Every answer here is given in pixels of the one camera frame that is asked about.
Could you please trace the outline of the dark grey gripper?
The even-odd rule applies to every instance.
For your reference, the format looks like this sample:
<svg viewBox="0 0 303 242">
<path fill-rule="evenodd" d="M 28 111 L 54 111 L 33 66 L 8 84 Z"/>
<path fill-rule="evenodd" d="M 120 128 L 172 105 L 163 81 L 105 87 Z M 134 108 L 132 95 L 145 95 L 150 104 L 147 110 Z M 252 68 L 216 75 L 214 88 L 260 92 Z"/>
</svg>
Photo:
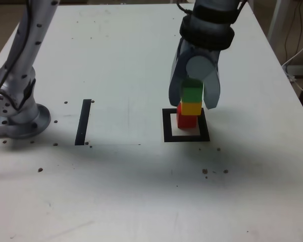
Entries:
<svg viewBox="0 0 303 242">
<path fill-rule="evenodd" d="M 187 62 L 186 50 L 197 56 L 190 58 Z M 180 102 L 181 83 L 187 72 L 190 78 L 202 82 L 203 100 L 207 109 L 217 107 L 220 98 L 220 81 L 217 70 L 219 56 L 219 50 L 199 48 L 180 39 L 172 64 L 169 85 L 169 102 L 172 106 L 178 106 Z"/>
</svg>

